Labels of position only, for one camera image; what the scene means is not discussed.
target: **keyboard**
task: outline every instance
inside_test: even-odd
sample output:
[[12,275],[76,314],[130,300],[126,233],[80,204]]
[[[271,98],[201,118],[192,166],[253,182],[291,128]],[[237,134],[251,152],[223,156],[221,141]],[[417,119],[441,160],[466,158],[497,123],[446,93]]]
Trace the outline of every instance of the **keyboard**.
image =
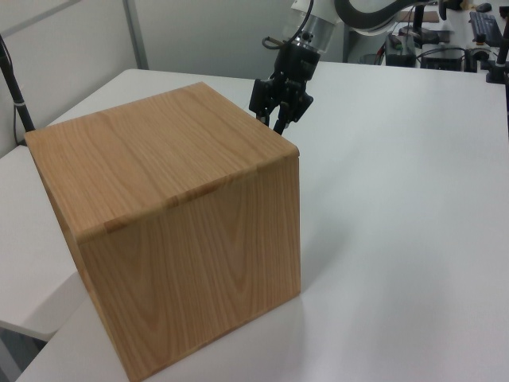
[[496,48],[500,47],[502,33],[496,24],[495,16],[470,12],[470,22],[474,32],[474,41],[477,40],[477,36],[484,34],[486,36],[486,44]]

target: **wooden cube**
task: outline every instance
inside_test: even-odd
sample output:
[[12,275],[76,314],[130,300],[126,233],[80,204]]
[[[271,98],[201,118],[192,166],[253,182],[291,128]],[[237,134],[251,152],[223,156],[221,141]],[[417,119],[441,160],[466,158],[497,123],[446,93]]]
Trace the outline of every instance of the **wooden cube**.
[[298,150],[206,85],[26,141],[131,381],[299,294]]

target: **box top surface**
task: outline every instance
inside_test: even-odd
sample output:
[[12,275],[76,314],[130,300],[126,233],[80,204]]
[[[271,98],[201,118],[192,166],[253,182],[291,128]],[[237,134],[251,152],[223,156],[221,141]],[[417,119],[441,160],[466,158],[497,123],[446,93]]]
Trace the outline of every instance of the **box top surface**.
[[34,131],[26,141],[78,243],[298,155],[202,83]]

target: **white table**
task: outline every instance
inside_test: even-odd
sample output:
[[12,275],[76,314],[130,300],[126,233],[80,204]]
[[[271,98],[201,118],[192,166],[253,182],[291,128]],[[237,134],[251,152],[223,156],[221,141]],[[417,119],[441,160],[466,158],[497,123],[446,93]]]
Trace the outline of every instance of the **white table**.
[[[128,71],[71,113],[197,80],[247,105],[247,80]],[[301,152],[301,296],[148,380],[507,381],[504,88],[321,64],[308,89],[285,133]],[[40,380],[126,380],[89,298],[19,382]]]
[[26,147],[0,178],[0,327],[47,341],[87,292]]

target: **black cable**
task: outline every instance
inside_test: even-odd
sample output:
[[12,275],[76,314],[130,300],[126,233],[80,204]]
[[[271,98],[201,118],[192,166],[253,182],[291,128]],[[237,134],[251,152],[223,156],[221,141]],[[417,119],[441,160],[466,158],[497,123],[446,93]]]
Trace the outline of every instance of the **black cable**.
[[1,35],[1,34],[0,34],[0,44],[2,45],[3,50],[4,50],[4,52],[6,53],[7,58],[9,59],[9,66],[10,66],[10,68],[14,70],[14,67],[13,67],[13,60],[12,60],[12,58],[10,58],[9,50],[8,50],[7,45],[6,45],[6,42],[3,40],[3,38],[2,38],[2,35]]
[[412,7],[410,10],[410,14],[408,15],[408,22],[406,23],[406,37],[405,37],[405,44],[408,46],[408,38],[410,37],[410,17],[412,16],[412,12],[414,12],[414,19],[412,19],[412,23],[415,21],[415,6]]
[[445,52],[446,50],[461,50],[463,52],[466,52],[465,49],[463,48],[460,48],[460,47],[448,47],[448,48],[437,48],[437,49],[431,49],[427,52],[424,52],[424,53],[421,53],[419,54],[416,58],[419,59],[421,57],[424,57],[424,56],[428,56],[429,54],[433,54],[433,53],[438,53],[438,52]]
[[380,47],[379,51],[376,53],[374,65],[382,64],[383,56],[385,56],[385,51],[386,51],[386,46],[385,46],[385,42],[384,42],[383,45]]
[[[2,45],[2,48],[7,55],[7,59],[9,60],[9,66],[10,66],[11,70],[14,70],[13,60],[12,60],[12,58],[10,58],[9,50],[7,48],[6,42],[2,38],[2,35],[0,35],[0,45]],[[17,141],[17,132],[16,132],[16,105],[13,105],[13,110],[14,110],[14,113],[13,113],[14,141],[16,142],[16,146],[19,146],[19,142]]]
[[[405,21],[405,19],[408,17],[408,24],[406,25],[406,28],[409,28],[410,27],[410,15],[412,14],[412,12],[414,11],[414,8],[415,6],[413,6],[412,8],[410,8],[410,10],[406,13],[406,15],[403,17],[403,21]],[[396,30],[396,27],[401,24],[400,21],[396,21],[396,23],[394,24],[394,28],[391,30],[390,34],[394,33],[394,31]]]
[[13,109],[14,109],[14,115],[13,115],[13,120],[14,120],[14,126],[13,126],[14,141],[16,142],[16,146],[19,146],[19,142],[17,141],[17,132],[16,132],[16,105],[13,105]]
[[306,23],[309,20],[309,17],[311,16],[311,11],[313,10],[313,4],[314,4],[314,0],[311,0],[309,2],[308,12],[305,14],[305,17],[304,17],[304,21],[302,22],[301,26],[299,26],[299,29],[297,30],[297,32],[295,32],[295,34],[288,41],[286,41],[283,45],[272,46],[272,45],[267,44],[267,42],[270,41],[270,36],[268,36],[262,40],[262,45],[265,48],[270,49],[270,50],[279,50],[279,49],[283,49],[286,46],[290,45],[299,36],[299,34],[302,33],[302,30],[304,29]]

